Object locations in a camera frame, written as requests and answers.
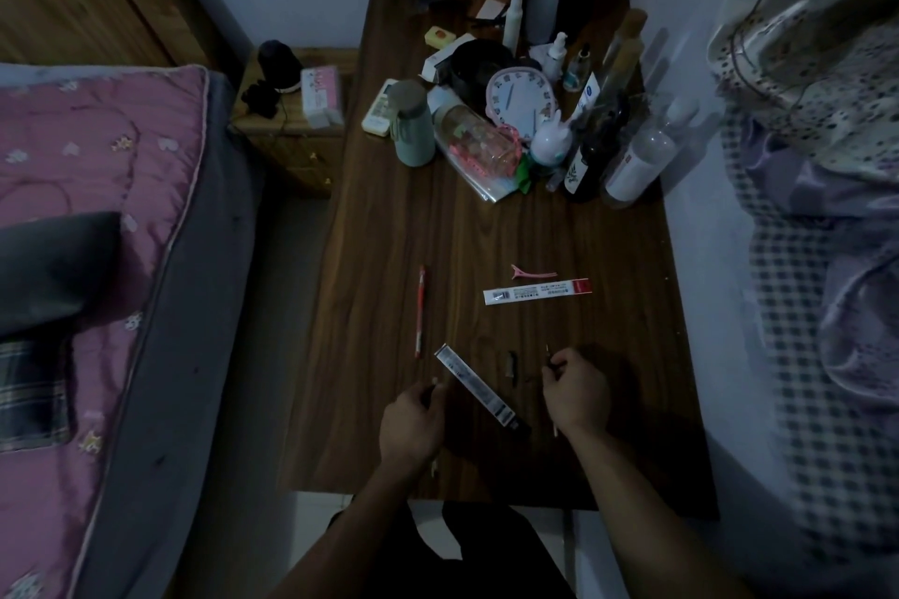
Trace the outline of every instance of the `gray checkered blanket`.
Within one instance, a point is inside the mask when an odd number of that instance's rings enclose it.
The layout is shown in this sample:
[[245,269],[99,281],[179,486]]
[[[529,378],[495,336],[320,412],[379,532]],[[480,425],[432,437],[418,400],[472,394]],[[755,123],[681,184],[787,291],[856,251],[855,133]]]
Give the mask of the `gray checkered blanket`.
[[68,360],[58,326],[0,339],[0,453],[69,440]]
[[774,369],[793,513],[814,559],[846,563],[899,549],[899,446],[865,422],[821,365],[817,331],[833,239],[854,219],[789,216],[745,173],[745,113],[721,129],[728,177],[752,216],[752,280]]

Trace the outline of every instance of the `wooden nightstand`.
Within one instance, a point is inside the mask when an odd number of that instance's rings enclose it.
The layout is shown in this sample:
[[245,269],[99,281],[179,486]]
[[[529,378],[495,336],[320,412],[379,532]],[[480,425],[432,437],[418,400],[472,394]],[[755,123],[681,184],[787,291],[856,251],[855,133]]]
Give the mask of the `wooden nightstand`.
[[[304,67],[335,65],[340,72],[343,92],[343,114],[353,89],[353,75],[359,51],[343,48],[293,48]],[[303,116],[300,91],[281,96],[278,113],[273,119],[250,114],[240,95],[263,77],[253,51],[238,98],[231,113],[231,127],[246,135],[266,159],[298,182],[309,196],[331,196],[343,160],[343,127],[314,129]]]

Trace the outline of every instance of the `black pants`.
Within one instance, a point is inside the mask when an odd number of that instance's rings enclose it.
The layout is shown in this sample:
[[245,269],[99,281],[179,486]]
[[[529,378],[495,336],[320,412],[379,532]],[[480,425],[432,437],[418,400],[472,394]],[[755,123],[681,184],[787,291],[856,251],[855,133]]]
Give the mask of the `black pants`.
[[443,520],[461,548],[461,560],[437,556],[404,505],[381,544],[362,596],[574,599],[537,532],[510,507],[446,502]]

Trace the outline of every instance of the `yellow sponge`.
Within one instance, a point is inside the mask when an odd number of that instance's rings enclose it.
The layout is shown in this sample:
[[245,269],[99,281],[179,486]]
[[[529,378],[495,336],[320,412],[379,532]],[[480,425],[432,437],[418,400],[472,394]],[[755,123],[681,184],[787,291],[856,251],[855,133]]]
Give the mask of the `yellow sponge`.
[[443,50],[447,45],[455,41],[456,35],[441,29],[440,26],[432,26],[424,35],[424,42],[437,50]]

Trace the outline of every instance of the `hand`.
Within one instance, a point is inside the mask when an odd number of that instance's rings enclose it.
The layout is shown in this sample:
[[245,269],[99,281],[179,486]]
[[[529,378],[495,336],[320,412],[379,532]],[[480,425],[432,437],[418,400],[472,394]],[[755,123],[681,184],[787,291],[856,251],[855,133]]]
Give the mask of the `hand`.
[[430,407],[425,408],[422,396],[430,389],[419,381],[388,405],[381,419],[381,463],[410,478],[417,476],[443,445],[447,385],[433,387]]
[[550,360],[562,367],[558,373],[543,368],[543,398],[559,431],[569,440],[578,432],[605,432],[612,409],[605,374],[573,348],[559,351]]

